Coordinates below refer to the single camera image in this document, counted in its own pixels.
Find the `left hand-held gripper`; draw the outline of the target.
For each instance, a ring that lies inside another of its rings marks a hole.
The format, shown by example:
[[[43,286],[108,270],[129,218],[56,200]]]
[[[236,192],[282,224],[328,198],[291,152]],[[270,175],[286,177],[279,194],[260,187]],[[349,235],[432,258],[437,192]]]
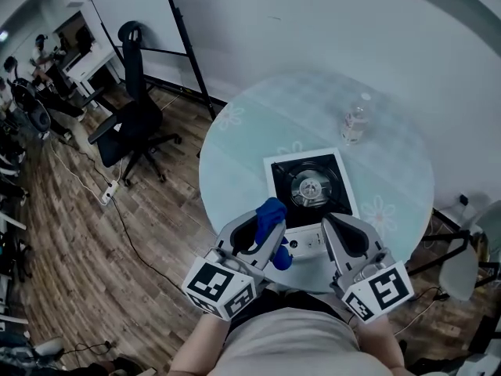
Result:
[[[264,268],[273,259],[286,230],[284,221],[256,238],[258,217],[248,211],[226,224],[204,257],[197,257],[182,291],[199,309],[231,320],[257,296]]]

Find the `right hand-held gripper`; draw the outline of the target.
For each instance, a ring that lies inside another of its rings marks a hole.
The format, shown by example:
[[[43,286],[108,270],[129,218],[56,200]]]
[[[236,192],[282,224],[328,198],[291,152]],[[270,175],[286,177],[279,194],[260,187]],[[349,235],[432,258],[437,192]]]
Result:
[[[334,290],[360,321],[370,323],[414,296],[403,262],[396,262],[386,248],[346,272],[345,256],[367,257],[382,247],[369,223],[329,213],[322,219],[321,230],[335,267]]]

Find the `blue cloth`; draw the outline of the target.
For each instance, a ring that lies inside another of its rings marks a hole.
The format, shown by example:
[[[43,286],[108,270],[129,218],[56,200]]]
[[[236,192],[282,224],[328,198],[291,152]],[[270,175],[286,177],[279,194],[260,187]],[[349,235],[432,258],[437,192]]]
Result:
[[[258,228],[254,237],[255,243],[262,245],[275,226],[283,222],[287,215],[287,207],[276,197],[270,197],[262,206],[256,209]],[[292,265],[293,256],[289,253],[289,241],[282,238],[272,264],[277,270],[285,271]]]

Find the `white portable gas stove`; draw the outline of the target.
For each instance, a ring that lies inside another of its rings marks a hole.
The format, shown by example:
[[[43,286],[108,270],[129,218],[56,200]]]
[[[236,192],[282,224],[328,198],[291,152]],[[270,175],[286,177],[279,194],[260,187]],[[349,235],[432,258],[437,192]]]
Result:
[[[340,151],[333,148],[263,159],[269,195],[286,206],[286,248],[295,260],[326,252],[321,233],[325,214],[359,217]]]

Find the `person's right forearm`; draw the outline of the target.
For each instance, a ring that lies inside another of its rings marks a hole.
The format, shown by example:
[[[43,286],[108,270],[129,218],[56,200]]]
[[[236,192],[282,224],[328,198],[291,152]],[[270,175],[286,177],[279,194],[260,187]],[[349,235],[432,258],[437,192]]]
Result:
[[[394,376],[407,376],[402,350],[387,315],[364,324],[357,322],[355,333],[361,350],[377,358]]]

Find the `person's left forearm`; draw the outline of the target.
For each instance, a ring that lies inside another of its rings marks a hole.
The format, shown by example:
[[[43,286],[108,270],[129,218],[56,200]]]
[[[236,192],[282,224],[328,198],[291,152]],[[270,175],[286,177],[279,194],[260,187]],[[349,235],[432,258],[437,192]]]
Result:
[[[207,376],[218,361],[230,322],[204,314],[172,360],[168,376]]]

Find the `round table with tablecloth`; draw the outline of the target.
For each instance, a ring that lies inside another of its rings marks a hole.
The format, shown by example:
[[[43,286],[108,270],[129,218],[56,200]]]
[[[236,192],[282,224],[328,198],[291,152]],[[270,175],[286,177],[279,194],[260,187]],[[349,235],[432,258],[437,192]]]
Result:
[[[372,96],[362,138],[346,144],[344,118],[361,93]],[[337,148],[359,217],[373,226],[398,261],[410,258],[431,215],[434,176],[424,142],[399,106],[341,74],[292,73],[262,81],[231,100],[212,123],[200,154],[200,192],[216,231],[261,206],[269,195],[263,159]],[[330,290],[327,252],[295,260],[266,276],[313,293]]]

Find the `grey shell chair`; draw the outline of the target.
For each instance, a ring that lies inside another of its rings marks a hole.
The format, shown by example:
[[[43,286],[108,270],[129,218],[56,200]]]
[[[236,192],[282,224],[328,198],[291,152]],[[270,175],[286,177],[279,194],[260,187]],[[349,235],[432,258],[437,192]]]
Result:
[[[452,297],[468,301],[475,289],[501,276],[501,200],[479,211],[451,233],[429,233],[422,241],[443,241],[448,248],[445,254],[408,274],[413,277],[438,266],[438,294],[434,300]]]

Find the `person's beige shirt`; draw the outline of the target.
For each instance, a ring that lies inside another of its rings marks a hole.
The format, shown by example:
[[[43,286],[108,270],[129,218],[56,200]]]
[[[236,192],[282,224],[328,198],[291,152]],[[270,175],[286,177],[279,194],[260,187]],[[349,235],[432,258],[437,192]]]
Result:
[[[286,308],[233,330],[208,376],[393,375],[360,350],[345,322],[326,313]]]

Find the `clear plastic water bottle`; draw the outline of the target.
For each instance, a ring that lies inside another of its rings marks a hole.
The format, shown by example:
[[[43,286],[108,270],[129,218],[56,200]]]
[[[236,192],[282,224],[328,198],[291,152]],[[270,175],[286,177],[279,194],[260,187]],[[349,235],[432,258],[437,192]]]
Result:
[[[371,103],[372,96],[363,92],[350,106],[341,129],[341,136],[346,144],[357,143],[362,138],[369,124]]]

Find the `white power strip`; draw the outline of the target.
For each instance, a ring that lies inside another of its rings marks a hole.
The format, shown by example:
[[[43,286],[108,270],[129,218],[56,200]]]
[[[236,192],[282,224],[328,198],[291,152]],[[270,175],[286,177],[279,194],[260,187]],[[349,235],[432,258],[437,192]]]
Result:
[[[117,192],[119,188],[119,183],[116,180],[112,180],[105,192],[102,195],[102,203],[104,205],[108,205],[108,203],[114,197],[114,194]]]

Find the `black swivel chair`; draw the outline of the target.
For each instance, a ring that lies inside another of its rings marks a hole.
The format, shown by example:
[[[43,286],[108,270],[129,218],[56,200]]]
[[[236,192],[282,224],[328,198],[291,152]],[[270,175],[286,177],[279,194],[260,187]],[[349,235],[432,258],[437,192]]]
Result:
[[[451,360],[420,358],[408,370],[417,376],[501,376],[501,315],[483,316],[468,352]]]

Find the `white desk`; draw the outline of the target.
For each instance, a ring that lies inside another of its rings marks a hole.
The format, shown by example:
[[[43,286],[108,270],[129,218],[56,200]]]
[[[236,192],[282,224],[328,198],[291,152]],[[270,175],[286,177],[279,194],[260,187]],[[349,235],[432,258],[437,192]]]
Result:
[[[110,72],[117,84],[121,82],[114,66],[110,63],[116,57],[117,54],[113,48],[102,48],[99,45],[94,45],[86,55],[78,54],[68,64],[64,64],[63,73],[77,86],[80,94],[84,97],[90,97],[95,89],[89,80],[102,67]]]

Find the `black round fan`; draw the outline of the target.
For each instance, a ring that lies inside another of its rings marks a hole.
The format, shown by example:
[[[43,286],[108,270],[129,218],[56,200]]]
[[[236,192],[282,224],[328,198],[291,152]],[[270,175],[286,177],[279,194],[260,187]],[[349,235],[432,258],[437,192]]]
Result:
[[[41,133],[48,132],[51,126],[51,119],[47,110],[38,104],[36,107],[29,109],[27,118],[33,127]]]

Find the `whiteboard on black stand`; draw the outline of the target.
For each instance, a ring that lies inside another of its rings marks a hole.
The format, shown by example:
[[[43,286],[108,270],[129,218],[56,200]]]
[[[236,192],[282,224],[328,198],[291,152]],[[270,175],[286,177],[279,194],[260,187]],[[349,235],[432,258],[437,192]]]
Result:
[[[90,0],[101,26],[121,62],[125,61],[124,25],[139,27],[139,52],[148,82],[174,88],[194,96],[207,107],[211,118],[216,112],[181,9],[174,0]]]

